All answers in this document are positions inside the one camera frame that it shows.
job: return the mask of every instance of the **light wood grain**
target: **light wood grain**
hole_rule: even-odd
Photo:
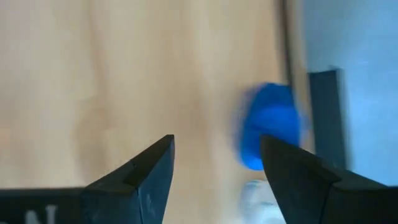
[[[240,223],[244,92],[282,82],[275,4],[0,1],[0,186],[88,184],[165,134],[164,223]]]

